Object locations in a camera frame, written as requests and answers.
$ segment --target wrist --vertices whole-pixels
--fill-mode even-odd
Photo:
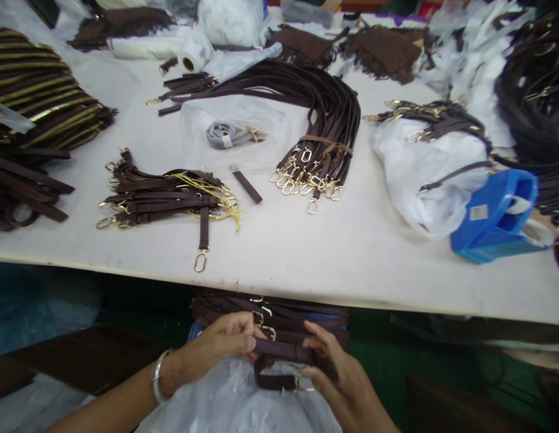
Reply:
[[[161,371],[159,373],[159,386],[161,393],[166,399],[170,399],[175,391],[182,387],[186,382],[183,375],[183,362],[181,361],[181,349],[169,353],[163,359]]]

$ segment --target brown fabric piece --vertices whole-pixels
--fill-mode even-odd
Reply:
[[[421,53],[414,42],[419,40],[424,40],[420,29],[366,27],[349,35],[339,46],[339,53],[344,59],[355,56],[363,72],[376,79],[391,78],[407,84],[414,79],[412,66]]]
[[[138,7],[104,10],[101,17],[83,20],[79,33],[68,44],[81,51],[101,49],[107,45],[107,38],[148,36],[171,24],[175,24],[175,21],[163,9]]]
[[[267,46],[275,42],[283,45],[280,60],[296,66],[315,66],[327,70],[337,57],[333,44],[349,32],[345,29],[334,40],[323,39],[309,32],[281,24],[278,32],[272,32]]]

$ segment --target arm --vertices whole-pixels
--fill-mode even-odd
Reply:
[[[254,335],[265,338],[253,325],[252,313],[222,316],[199,337],[165,357],[159,373],[161,393],[170,398],[179,387],[198,381],[226,357],[248,355],[253,359]],[[156,363],[148,365],[47,432],[128,433],[134,430],[158,406],[151,382],[155,367]]]
[[[306,338],[303,346],[331,359],[338,372],[338,386],[317,367],[305,368],[301,374],[311,378],[341,428],[346,433],[399,433],[359,361],[345,353],[335,336],[321,326],[305,322],[305,327],[314,337]]]

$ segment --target label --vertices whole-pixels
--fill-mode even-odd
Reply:
[[[479,221],[488,219],[488,205],[482,204],[474,206],[470,209],[470,221]]]

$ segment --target grey strap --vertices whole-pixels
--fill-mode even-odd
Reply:
[[[215,149],[225,150],[243,144],[255,137],[249,127],[240,129],[231,122],[216,120],[205,131],[209,144]]]

